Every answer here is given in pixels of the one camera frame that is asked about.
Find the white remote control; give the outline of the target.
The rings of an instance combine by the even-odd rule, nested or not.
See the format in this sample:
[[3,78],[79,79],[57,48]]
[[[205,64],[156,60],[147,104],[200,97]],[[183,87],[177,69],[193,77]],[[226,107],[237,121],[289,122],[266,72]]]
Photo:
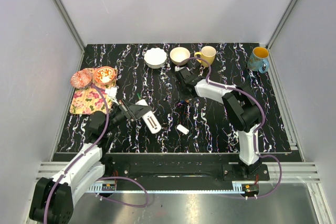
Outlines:
[[152,108],[149,112],[142,116],[142,120],[147,125],[152,134],[156,134],[162,129],[161,124],[154,115]]

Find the white battery cover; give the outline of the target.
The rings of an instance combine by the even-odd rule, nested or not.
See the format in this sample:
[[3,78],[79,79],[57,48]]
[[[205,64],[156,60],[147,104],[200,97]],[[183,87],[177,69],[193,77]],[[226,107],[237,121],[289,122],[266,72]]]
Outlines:
[[176,129],[178,131],[180,131],[181,133],[187,135],[189,133],[189,129],[187,129],[186,127],[184,127],[183,125],[179,124]]

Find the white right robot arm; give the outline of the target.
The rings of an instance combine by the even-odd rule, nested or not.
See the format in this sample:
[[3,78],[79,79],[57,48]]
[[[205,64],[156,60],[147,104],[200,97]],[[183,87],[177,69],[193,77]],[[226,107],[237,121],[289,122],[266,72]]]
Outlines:
[[212,82],[191,73],[187,67],[175,67],[175,75],[182,99],[199,97],[224,105],[230,124],[238,132],[239,164],[235,166],[234,173],[245,180],[256,176],[261,166],[257,144],[258,127],[264,122],[265,115],[250,88],[245,84],[235,86]]

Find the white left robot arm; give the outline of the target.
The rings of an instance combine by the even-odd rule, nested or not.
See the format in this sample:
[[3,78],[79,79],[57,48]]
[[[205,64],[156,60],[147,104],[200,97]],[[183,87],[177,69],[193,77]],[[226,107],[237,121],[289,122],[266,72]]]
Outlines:
[[90,138],[79,153],[51,178],[42,177],[35,185],[29,218],[39,223],[68,223],[76,203],[99,179],[112,177],[112,160],[106,156],[111,140],[106,136],[124,121],[136,121],[152,111],[145,104],[120,100],[114,112],[96,111],[89,116]]

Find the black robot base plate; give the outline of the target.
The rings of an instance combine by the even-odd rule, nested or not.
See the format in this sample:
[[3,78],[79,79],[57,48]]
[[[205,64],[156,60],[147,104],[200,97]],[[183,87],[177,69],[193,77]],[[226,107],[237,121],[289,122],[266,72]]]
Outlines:
[[268,182],[266,164],[244,177],[234,173],[239,164],[237,154],[108,154],[107,175],[132,178],[139,183],[168,180],[196,182],[215,180],[226,182]]

